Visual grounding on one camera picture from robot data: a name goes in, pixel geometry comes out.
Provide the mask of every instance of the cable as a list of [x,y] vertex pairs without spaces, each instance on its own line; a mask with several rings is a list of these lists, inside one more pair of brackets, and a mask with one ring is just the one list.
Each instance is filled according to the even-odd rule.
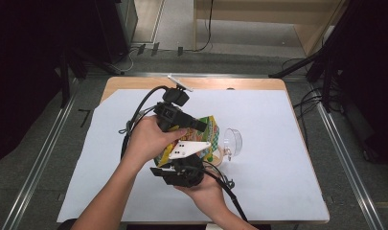
[[128,67],[127,69],[119,69],[119,68],[116,67],[114,64],[110,64],[109,66],[112,67],[112,68],[114,68],[114,69],[116,69],[117,71],[119,71],[120,74],[124,74],[125,72],[130,71],[131,68],[133,68],[133,65],[134,65],[133,58],[131,58],[131,54],[132,54],[133,52],[135,52],[135,51],[137,51],[137,49],[130,50],[130,52],[128,53],[128,58],[129,58],[130,61],[131,61],[131,65],[130,65],[130,67]]
[[217,184],[219,184],[220,187],[226,192],[226,194],[230,196],[230,198],[232,199],[232,202],[235,205],[236,209],[238,210],[241,218],[244,221],[248,222],[247,217],[245,216],[243,210],[241,209],[239,201],[236,198],[235,194],[232,193],[230,188],[225,183],[223,183],[223,181],[220,178],[218,178],[217,176],[213,175],[211,172],[208,172],[206,170],[203,170],[203,169],[200,169],[200,168],[197,168],[197,167],[184,166],[184,167],[181,167],[181,169],[200,171],[200,172],[203,172],[203,173],[211,176],[217,182]]
[[140,121],[142,120],[143,117],[145,117],[147,114],[149,114],[152,110],[154,110],[155,108],[157,107],[157,105],[151,107],[151,108],[148,108],[148,109],[145,109],[144,113],[140,116],[140,118],[137,120],[137,122],[134,122],[134,126],[133,126],[133,129],[131,130],[131,132],[133,132],[134,128],[137,127],[137,125],[139,125]]
[[[206,32],[208,32],[208,35],[211,33],[211,31],[209,31],[209,28],[208,28],[208,25],[206,24],[206,19],[204,21],[205,23],[205,29],[206,29]],[[211,43],[211,48],[207,51],[207,52],[210,52],[212,49],[214,49],[214,44],[212,43],[212,41],[210,42]]]
[[137,121],[136,123],[136,118],[137,118],[137,115],[140,113],[140,110],[141,108],[143,107],[144,103],[146,102],[146,100],[157,90],[159,89],[165,89],[165,90],[168,90],[169,88],[165,85],[161,85],[161,86],[157,86],[153,89],[151,89],[147,95],[143,98],[143,100],[140,102],[139,106],[137,107],[136,111],[134,112],[134,115],[133,117],[131,118],[131,120],[127,121],[126,123],[126,128],[124,129],[121,129],[119,130],[119,133],[120,134],[124,134],[126,133],[125,135],[125,138],[123,140],[123,144],[122,144],[122,152],[121,152],[121,159],[123,158],[123,155],[125,154],[125,151],[126,151],[126,148],[127,148],[127,145],[128,145],[128,139],[130,138],[131,136],[131,133],[133,132],[133,129],[137,126],[137,123],[140,122],[141,118],[143,117],[140,117],[139,120]]
[[309,99],[303,101],[302,103],[297,103],[297,104],[293,105],[292,108],[296,108],[296,107],[300,106],[301,104],[310,103],[311,101],[316,100],[316,99],[319,99],[319,98],[322,98],[322,96],[314,96],[314,97],[311,97],[311,98],[309,98]]
[[194,50],[194,52],[201,52],[203,51],[209,44],[209,42],[211,41],[211,37],[212,37],[212,32],[211,32],[211,25],[212,25],[212,12],[213,12],[213,8],[214,8],[214,0],[211,1],[211,11],[209,13],[209,27],[208,27],[208,41],[206,42],[206,44],[198,49],[198,50]]
[[203,163],[210,165],[215,171],[217,171],[217,173],[220,175],[220,178],[223,180],[223,182],[227,184],[226,180],[224,179],[223,173],[214,164],[211,164],[210,162],[207,162],[207,161],[203,161]]
[[314,88],[312,90],[310,90],[301,100],[301,102],[299,103],[299,107],[300,107],[300,116],[301,116],[301,124],[302,124],[302,128],[304,130],[304,140],[305,140],[305,145],[307,147],[307,150],[309,150],[309,142],[308,142],[308,131],[307,131],[307,126],[305,125],[305,119],[304,119],[304,114],[303,114],[303,109],[302,109],[302,104],[305,102],[305,99],[306,97],[311,94],[312,92],[316,91],[316,90],[320,90],[321,88]]
[[311,101],[312,104],[307,109],[303,110],[303,112],[299,116],[297,116],[297,120],[301,119],[307,113],[311,112],[313,110],[313,108],[315,108],[321,102],[322,102],[322,100]]

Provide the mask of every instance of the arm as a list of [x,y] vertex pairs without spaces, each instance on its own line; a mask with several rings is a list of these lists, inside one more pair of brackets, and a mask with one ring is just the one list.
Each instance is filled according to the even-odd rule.
[[224,230],[257,229],[236,216],[226,206],[223,192],[217,182],[205,174],[202,182],[192,188],[175,186],[195,203],[196,207]]
[[125,155],[110,179],[89,203],[72,229],[118,229],[137,173],[185,129],[162,132],[156,117],[144,117],[134,129]]

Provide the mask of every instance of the metal rail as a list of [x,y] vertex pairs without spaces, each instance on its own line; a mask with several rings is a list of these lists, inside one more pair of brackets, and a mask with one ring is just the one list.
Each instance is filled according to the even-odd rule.
[[369,192],[367,191],[357,169],[354,166],[353,160],[347,151],[331,114],[326,112],[321,103],[318,104],[318,110],[370,229],[385,229],[378,214],[376,205],[373,203]]
[[65,122],[74,104],[74,100],[79,90],[79,86],[79,81],[74,79],[72,82],[72,88],[74,92],[71,95],[71,98],[68,101],[67,105],[59,111],[57,118],[53,124],[53,127],[51,128],[37,158],[35,159],[33,167],[29,175],[27,176],[23,187],[18,193],[11,208],[11,212],[9,213],[8,218],[6,219],[2,229],[17,229],[18,224],[20,223],[20,220],[22,219],[27,206],[30,203],[38,181],[48,163],[48,160],[50,159],[51,152],[53,151],[54,145],[57,142],[58,136],[62,131],[63,126],[65,125]]

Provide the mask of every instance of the black cable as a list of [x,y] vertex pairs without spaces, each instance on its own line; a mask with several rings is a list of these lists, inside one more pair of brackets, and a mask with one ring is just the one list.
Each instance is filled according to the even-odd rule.
[[142,118],[144,118],[148,113],[150,113],[152,110],[154,110],[157,106],[153,106],[147,110],[145,110],[144,114],[142,114],[142,116],[140,116],[140,118],[137,120],[137,122],[134,122],[134,126],[133,126],[133,129],[131,130],[131,132],[133,132],[134,128],[137,127],[137,125],[139,125],[140,121],[142,120]]
[[[204,21],[204,23],[205,23],[206,32],[209,35],[210,31],[209,31],[209,26],[206,24],[206,20]],[[211,43],[211,48],[208,50],[208,52],[211,51],[214,48],[214,44],[211,41],[210,41],[210,43]]]
[[292,108],[296,108],[301,104],[311,103],[319,98],[322,98],[322,96],[314,96],[314,97],[308,98],[307,100],[304,100],[302,103],[297,103],[297,104],[293,105]]
[[[300,107],[300,113],[301,115],[303,114],[303,109],[302,109],[302,104],[304,103],[304,100],[306,99],[306,97],[313,93],[314,91],[316,90],[320,90],[321,88],[314,88],[312,90],[310,90],[301,100],[301,103],[299,104],[299,107]],[[301,116],[301,124],[302,124],[302,128],[304,130],[304,140],[305,140],[305,145],[307,146],[307,150],[309,150],[309,142],[308,142],[308,131],[307,131],[307,126],[305,125],[305,119],[304,119],[304,116],[302,115]]]
[[203,163],[210,165],[214,170],[216,170],[217,173],[220,175],[220,178],[223,180],[223,182],[227,184],[226,180],[224,179],[223,173],[214,164],[207,161],[203,161]]
[[230,190],[230,188],[225,184],[223,183],[223,181],[221,181],[220,178],[218,178],[217,176],[213,175],[211,172],[208,172],[206,170],[203,170],[203,169],[200,169],[200,168],[197,168],[197,167],[192,167],[192,166],[184,166],[184,167],[181,167],[182,169],[187,169],[187,170],[196,170],[196,171],[200,171],[200,172],[203,172],[209,176],[211,176],[216,182],[217,184],[220,185],[220,187],[227,193],[227,195],[230,196],[230,198],[232,199],[232,202],[233,204],[235,205],[236,209],[238,210],[241,218],[248,222],[247,220],[247,217],[245,216],[243,210],[241,209],[240,207],[240,204],[239,204],[239,201],[238,199],[236,198],[235,194],[232,193],[232,191]]
[[126,148],[127,148],[127,145],[128,145],[128,140],[131,136],[131,133],[133,131],[133,129],[136,127],[136,118],[137,118],[137,115],[139,114],[141,108],[143,107],[144,103],[146,102],[146,100],[157,90],[159,89],[165,89],[165,90],[168,90],[169,88],[165,85],[161,85],[161,86],[157,86],[153,89],[151,89],[147,95],[143,98],[143,100],[140,102],[139,106],[137,107],[136,111],[134,112],[134,115],[133,117],[131,118],[131,120],[127,121],[126,123],[126,128],[125,129],[122,129],[122,130],[119,130],[119,133],[120,134],[124,134],[126,133],[125,135],[125,138],[123,140],[123,144],[122,144],[122,152],[121,152],[121,159],[123,158],[123,155],[125,154],[125,151],[126,151]]
[[214,0],[211,1],[211,11],[209,12],[209,27],[208,27],[208,41],[206,42],[206,44],[198,49],[198,50],[194,50],[194,52],[201,52],[203,51],[209,44],[209,42],[211,41],[211,36],[212,36],[212,32],[211,32],[211,25],[212,25],[212,12],[213,12],[213,8],[214,8]]
[[310,101],[310,103],[312,103],[312,104],[308,108],[303,109],[302,113],[299,116],[297,116],[297,120],[301,119],[307,113],[311,112],[313,110],[313,108],[315,108],[321,102],[322,102],[322,100]]

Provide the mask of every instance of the person's right hand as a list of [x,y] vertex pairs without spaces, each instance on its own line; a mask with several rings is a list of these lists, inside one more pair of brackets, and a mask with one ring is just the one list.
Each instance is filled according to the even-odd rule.
[[192,188],[174,187],[188,195],[194,201],[196,207],[210,219],[215,218],[221,211],[227,209],[221,187],[207,174],[204,175],[200,184]]
[[205,174],[203,180],[192,188],[174,187],[188,195],[196,207],[220,228],[224,230],[256,229],[227,208],[221,187],[211,176]]

